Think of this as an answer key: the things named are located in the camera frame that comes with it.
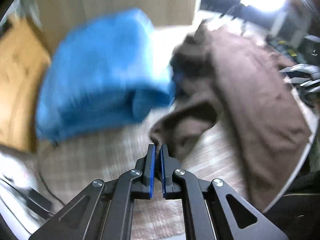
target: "blue cloth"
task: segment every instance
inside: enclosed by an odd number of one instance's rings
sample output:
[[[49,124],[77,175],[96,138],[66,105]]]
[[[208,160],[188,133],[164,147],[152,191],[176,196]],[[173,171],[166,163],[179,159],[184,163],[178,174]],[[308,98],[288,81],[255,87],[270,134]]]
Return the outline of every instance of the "blue cloth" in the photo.
[[[153,26],[139,9],[95,19],[59,44],[36,110],[39,138],[141,122],[173,99],[168,68],[153,64]]]

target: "folded blue garment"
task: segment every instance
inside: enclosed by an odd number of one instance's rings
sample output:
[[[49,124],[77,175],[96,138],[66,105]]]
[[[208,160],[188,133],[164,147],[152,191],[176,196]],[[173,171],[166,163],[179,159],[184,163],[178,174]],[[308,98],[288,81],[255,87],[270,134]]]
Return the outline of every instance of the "folded blue garment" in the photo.
[[[153,64],[153,31],[136,8],[71,31],[40,89],[37,136],[61,141],[141,122],[152,108],[168,106],[174,89],[169,69]]]

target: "black cable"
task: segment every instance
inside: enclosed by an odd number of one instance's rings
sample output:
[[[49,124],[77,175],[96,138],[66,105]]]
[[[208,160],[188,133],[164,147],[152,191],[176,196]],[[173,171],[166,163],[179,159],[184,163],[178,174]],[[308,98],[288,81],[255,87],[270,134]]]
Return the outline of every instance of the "black cable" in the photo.
[[[55,147],[57,146],[58,144],[57,143],[54,143],[54,144],[51,144],[50,146],[53,147],[53,149],[55,149]],[[48,193],[54,198],[56,199],[61,205],[63,205],[64,207],[66,206],[66,204],[61,200],[59,199],[55,194],[53,194],[51,192],[51,190],[49,189],[47,183],[44,181],[44,178],[42,176],[42,173],[41,173],[41,163],[40,163],[40,159],[38,160],[38,163],[37,163],[37,172],[38,172],[38,175],[39,175],[39,178],[41,180],[41,182],[43,183],[45,189],[48,191]]]
[[[21,221],[17,218],[17,216],[13,213],[13,211],[8,207],[8,205],[4,202],[3,198],[0,196],[0,200],[2,201],[2,203],[5,205],[5,207],[10,211],[10,213],[14,216],[14,218],[19,222],[19,224],[24,228],[24,230],[26,230],[28,232],[28,234],[32,235],[28,229],[26,229],[26,227],[21,223]]]

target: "brown fabric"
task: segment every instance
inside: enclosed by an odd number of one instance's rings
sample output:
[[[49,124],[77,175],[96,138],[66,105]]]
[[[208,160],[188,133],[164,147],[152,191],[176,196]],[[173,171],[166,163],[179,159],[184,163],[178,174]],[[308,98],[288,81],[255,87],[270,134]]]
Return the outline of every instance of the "brown fabric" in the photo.
[[[288,180],[310,135],[278,73],[290,65],[253,40],[201,24],[172,58],[175,75],[184,74],[177,85],[189,99],[153,126],[151,140],[167,143],[173,156],[187,154],[186,142],[211,128],[223,105],[238,137],[252,204],[263,210]]]

